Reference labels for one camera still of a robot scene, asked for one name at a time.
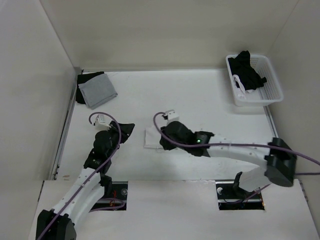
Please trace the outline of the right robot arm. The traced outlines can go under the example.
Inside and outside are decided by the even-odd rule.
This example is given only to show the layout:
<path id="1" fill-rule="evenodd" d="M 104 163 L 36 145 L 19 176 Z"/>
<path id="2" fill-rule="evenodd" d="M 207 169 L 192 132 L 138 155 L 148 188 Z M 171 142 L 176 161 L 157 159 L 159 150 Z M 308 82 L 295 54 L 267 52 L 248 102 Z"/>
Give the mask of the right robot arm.
<path id="1" fill-rule="evenodd" d="M 232 143 L 207 131 L 192 132 L 179 121 L 160 128 L 160 145 L 164 150 L 182 149 L 195 157 L 227 158 L 254 164 L 250 171 L 240 171 L 234 178 L 232 192 L 238 198 L 269 184 L 290 188 L 294 185 L 296 154 L 280 138 L 266 145 Z"/>

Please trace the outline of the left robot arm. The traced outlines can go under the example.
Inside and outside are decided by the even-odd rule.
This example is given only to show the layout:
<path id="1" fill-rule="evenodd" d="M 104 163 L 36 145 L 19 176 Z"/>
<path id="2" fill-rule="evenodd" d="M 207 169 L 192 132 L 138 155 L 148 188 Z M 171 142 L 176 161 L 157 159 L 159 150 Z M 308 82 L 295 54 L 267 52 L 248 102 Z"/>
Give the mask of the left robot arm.
<path id="1" fill-rule="evenodd" d="M 102 123 L 104 130 L 95 135 L 93 148 L 69 191 L 50 210 L 42 210 L 37 217 L 37 240 L 75 240 L 80 225 L 100 199 L 112 195 L 112 178 L 106 173 L 111 158 L 131 136 L 135 124 Z"/>

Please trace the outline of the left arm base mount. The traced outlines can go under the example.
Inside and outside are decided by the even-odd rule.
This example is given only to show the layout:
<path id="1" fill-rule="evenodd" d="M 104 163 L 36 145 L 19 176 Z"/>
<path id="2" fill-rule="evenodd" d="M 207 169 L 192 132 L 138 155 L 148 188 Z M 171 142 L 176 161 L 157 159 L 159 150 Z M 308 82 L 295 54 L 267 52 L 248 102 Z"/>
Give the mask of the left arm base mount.
<path id="1" fill-rule="evenodd" d="M 128 182 L 113 181 L 110 176 L 105 175 L 100 184 L 104 187 L 104 195 L 90 211 L 125 211 L 127 209 Z"/>

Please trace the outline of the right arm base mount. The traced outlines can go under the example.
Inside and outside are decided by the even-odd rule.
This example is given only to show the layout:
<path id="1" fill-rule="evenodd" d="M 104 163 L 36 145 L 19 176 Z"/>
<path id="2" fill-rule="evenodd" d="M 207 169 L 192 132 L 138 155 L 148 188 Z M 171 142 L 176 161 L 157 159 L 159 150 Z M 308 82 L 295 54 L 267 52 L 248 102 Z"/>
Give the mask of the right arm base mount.
<path id="1" fill-rule="evenodd" d="M 262 194 L 259 190 L 246 191 L 239 187 L 239 172 L 234 181 L 216 181 L 218 209 L 220 211 L 265 210 Z"/>

